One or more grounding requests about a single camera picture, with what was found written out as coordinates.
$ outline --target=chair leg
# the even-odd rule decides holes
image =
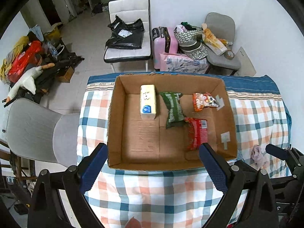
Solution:
[[[207,68],[207,70],[206,70],[205,74],[208,74],[208,73],[209,73],[209,71],[210,71],[211,67],[212,67],[212,65],[211,65],[211,63],[209,63],[209,66],[208,66],[208,68]]]
[[[146,72],[148,72],[148,60],[146,60]]]
[[[232,70],[232,73],[230,75],[234,75],[237,72],[237,70]]]
[[[112,67],[112,70],[113,70],[113,73],[115,73],[115,68],[113,66],[113,63],[110,63],[111,64],[111,67]]]

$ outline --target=tablecloth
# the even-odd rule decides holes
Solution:
[[[98,143],[107,143],[108,108],[118,75],[89,78],[79,120],[78,163]],[[268,76],[214,77],[224,80],[230,99],[236,125],[237,159],[257,168],[250,154],[254,145],[261,145],[267,159],[263,168],[269,176],[286,176],[285,162],[265,152],[268,143],[288,147],[290,138],[291,117],[274,81]],[[246,193],[243,191],[230,223],[240,214]],[[215,189],[205,168],[144,172],[110,169],[105,164],[85,197],[105,227],[123,227],[135,217],[143,228],[200,228],[215,210],[222,192]]]

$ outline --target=white goose plush toy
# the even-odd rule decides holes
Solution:
[[[13,99],[19,90],[20,87],[23,87],[29,90],[32,94],[36,93],[36,86],[34,80],[42,74],[44,69],[54,67],[54,63],[49,63],[43,66],[38,66],[27,70],[20,79],[15,83],[12,89],[9,91],[6,99],[6,103]]]

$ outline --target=door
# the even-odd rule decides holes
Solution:
[[[52,0],[39,0],[39,2],[51,25],[61,22]]]

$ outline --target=pink suitcase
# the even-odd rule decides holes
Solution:
[[[161,53],[177,53],[178,42],[174,36],[173,28],[159,27],[152,29],[154,43],[153,62],[155,70],[161,68]]]

